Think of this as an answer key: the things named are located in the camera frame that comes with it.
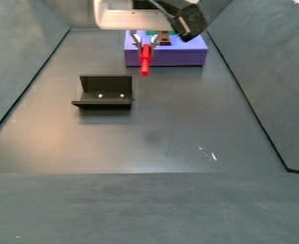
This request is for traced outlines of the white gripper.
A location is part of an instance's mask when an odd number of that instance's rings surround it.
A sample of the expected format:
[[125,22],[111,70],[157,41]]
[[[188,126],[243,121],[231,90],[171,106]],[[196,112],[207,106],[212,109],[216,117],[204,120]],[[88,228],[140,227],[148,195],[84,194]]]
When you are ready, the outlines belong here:
[[[160,10],[135,10],[133,0],[93,0],[95,22],[103,30],[125,30],[137,50],[143,47],[143,37],[137,31],[169,31],[171,23]],[[160,32],[149,38],[152,51],[159,45]]]

